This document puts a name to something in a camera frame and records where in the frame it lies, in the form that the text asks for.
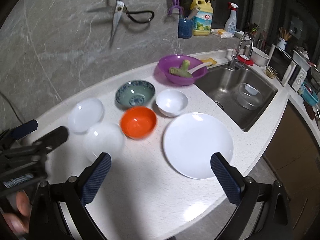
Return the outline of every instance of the dish soap bottle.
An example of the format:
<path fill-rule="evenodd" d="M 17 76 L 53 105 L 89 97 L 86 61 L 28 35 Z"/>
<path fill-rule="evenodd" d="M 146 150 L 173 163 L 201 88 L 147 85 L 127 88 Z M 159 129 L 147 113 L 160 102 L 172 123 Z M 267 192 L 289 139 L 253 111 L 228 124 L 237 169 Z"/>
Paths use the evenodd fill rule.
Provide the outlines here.
<path fill-rule="evenodd" d="M 237 26 L 237 6 L 235 3 L 229 3 L 229 9 L 231 9 L 230 17 L 226 22 L 226 25 L 224 26 L 224 30 L 226 32 L 232 33 L 232 36 L 235 35 L 236 32 L 236 26 Z"/>
<path fill-rule="evenodd" d="M 213 8 L 210 1 L 193 0 L 190 10 L 198 6 L 200 11 L 193 17 L 193 30 L 192 34 L 195 36 L 207 36 L 210 34 L 211 22 L 213 16 Z"/>

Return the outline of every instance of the sink drain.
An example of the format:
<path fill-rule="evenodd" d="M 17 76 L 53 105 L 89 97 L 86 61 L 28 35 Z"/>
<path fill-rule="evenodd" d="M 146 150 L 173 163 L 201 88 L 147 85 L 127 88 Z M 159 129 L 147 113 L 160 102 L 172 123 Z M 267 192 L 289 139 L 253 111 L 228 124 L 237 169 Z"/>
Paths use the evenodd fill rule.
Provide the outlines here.
<path fill-rule="evenodd" d="M 223 111 L 224 111 L 224 109 L 223 109 L 223 105 L 222 104 L 220 104 L 219 102 L 217 102 L 217 101 L 214 101 Z"/>

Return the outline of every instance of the green patterned bowl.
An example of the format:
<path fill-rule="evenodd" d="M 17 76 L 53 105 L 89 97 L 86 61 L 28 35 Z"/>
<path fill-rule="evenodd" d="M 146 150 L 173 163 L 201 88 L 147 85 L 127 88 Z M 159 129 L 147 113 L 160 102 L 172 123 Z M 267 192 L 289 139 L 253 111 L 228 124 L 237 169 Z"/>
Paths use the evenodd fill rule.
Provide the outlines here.
<path fill-rule="evenodd" d="M 125 107 L 146 105 L 155 95 L 153 84 L 144 80 L 133 80 L 119 87 L 116 101 Z"/>

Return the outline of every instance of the yellow detergent bottle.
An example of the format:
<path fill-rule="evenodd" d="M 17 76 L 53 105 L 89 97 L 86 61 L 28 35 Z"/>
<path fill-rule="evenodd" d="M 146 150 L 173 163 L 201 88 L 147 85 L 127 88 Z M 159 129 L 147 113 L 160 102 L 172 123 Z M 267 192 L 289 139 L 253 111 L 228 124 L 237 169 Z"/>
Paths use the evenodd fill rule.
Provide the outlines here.
<path fill-rule="evenodd" d="M 205 0 L 193 0 L 190 9 L 198 6 L 200 11 L 193 17 L 193 31 L 192 34 L 195 36 L 206 36 L 210 34 L 211 22 L 213 16 L 213 8 L 210 1 Z"/>

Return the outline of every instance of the power cord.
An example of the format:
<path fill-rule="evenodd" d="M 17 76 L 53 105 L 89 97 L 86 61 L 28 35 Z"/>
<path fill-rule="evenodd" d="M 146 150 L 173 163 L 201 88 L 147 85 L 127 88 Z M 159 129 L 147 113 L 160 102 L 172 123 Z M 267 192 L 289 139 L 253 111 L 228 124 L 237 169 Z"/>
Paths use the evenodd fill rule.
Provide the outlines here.
<path fill-rule="evenodd" d="M 19 121 L 21 124 L 25 123 L 24 118 L 22 117 L 22 120 L 23 120 L 23 121 L 21 121 L 21 119 L 20 119 L 19 116 L 17 115 L 17 113 L 16 113 L 13 105 L 11 104 L 10 100 L 9 100 L 1 91 L 0 91 L 0 95 L 1 95 L 1 96 L 3 97 L 3 99 L 4 99 L 5 101 L 7 101 L 7 103 L 10 105 L 10 107 L 11 107 L 11 109 L 13 110 L 13 112 L 14 112 L 15 116 L 17 117 L 18 121 Z"/>

